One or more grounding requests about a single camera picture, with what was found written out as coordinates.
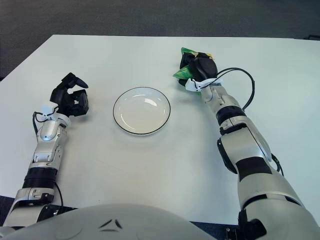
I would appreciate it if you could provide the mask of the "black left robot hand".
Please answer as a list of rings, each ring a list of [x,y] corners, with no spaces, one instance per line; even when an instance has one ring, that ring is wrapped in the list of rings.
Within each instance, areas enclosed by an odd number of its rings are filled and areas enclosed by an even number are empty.
[[[74,86],[79,86],[82,89],[68,93],[69,89]],[[53,89],[50,101],[57,104],[57,113],[69,116],[82,116],[86,115],[89,110],[88,95],[85,89],[88,85],[73,73],[68,73],[61,83]]]

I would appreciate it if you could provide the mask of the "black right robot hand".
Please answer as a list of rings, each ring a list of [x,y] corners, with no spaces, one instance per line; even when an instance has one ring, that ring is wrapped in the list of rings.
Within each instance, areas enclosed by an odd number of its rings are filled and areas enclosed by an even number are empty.
[[[186,85],[188,79],[202,82],[206,79],[216,78],[218,69],[211,56],[203,52],[184,52],[177,72],[178,83]]]

